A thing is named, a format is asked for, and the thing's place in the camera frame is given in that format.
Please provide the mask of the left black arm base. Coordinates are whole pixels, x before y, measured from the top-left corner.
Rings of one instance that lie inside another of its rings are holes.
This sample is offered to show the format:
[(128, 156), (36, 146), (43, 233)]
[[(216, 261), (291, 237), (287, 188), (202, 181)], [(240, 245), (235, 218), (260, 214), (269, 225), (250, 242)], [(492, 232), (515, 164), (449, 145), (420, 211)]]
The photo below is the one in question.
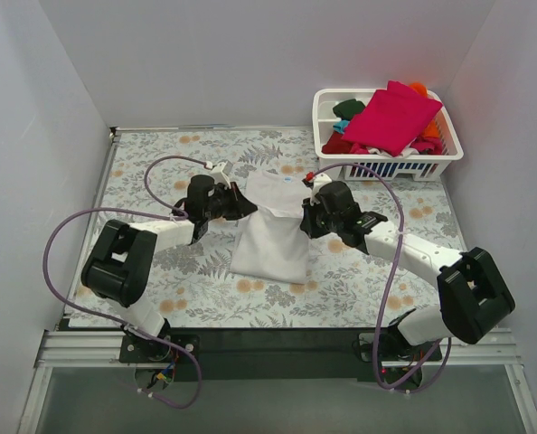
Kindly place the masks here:
[[(170, 341), (198, 357), (200, 350), (200, 337), (198, 335), (170, 334), (160, 336), (161, 339)], [(169, 363), (178, 356), (180, 363), (189, 363), (189, 358), (183, 353), (177, 353), (174, 348), (167, 344), (161, 344), (151, 339), (125, 332), (118, 360), (121, 363)]]

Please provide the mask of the white t shirt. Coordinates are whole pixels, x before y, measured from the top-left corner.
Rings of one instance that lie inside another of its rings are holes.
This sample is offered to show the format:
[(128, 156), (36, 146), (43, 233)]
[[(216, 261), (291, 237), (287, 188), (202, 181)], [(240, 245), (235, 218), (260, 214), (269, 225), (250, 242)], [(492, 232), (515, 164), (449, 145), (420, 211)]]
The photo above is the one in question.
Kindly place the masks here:
[(239, 222), (231, 272), (290, 284), (307, 279), (309, 239), (300, 230), (309, 190), (299, 179), (252, 172), (245, 197), (258, 209)]

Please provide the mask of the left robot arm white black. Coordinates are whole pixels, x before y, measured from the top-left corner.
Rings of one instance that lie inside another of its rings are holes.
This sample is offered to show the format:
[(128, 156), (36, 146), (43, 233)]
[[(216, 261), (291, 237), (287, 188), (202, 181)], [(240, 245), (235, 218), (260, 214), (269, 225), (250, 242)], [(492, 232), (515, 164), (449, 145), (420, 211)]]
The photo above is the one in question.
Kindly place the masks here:
[(170, 337), (163, 334), (168, 324), (145, 295), (156, 253), (195, 244), (212, 220), (238, 221), (258, 210), (234, 182), (220, 183), (208, 175), (193, 177), (176, 204), (179, 210), (171, 220), (108, 221), (80, 274), (83, 286), (106, 299), (124, 327), (142, 336), (140, 350), (154, 362), (163, 361), (172, 349)]

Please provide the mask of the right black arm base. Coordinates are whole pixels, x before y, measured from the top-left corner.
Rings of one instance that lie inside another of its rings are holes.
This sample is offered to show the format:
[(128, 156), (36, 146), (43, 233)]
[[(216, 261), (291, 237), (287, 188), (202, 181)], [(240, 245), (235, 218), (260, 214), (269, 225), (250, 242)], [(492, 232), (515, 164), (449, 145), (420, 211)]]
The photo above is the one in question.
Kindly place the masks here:
[[(352, 342), (352, 350), (358, 360), (372, 364), (373, 333), (361, 333)], [(431, 342), (411, 346), (381, 332), (378, 345), (378, 366), (381, 378), (394, 383), (411, 372), (432, 346)]]

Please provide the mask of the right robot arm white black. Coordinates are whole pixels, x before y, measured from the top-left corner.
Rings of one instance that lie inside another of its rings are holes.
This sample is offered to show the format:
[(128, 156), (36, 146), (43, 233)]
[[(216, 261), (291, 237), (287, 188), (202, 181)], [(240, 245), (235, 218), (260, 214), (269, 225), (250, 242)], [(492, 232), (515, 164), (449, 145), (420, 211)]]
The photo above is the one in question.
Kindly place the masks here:
[(509, 316), (515, 301), (491, 254), (463, 252), (407, 234), (387, 217), (364, 212), (349, 187), (320, 174), (306, 182), (300, 229), (309, 238), (330, 233), (360, 252), (392, 261), (438, 292), (434, 306), (412, 309), (383, 328), (384, 352), (409, 359), (423, 344), (455, 337), (478, 343)]

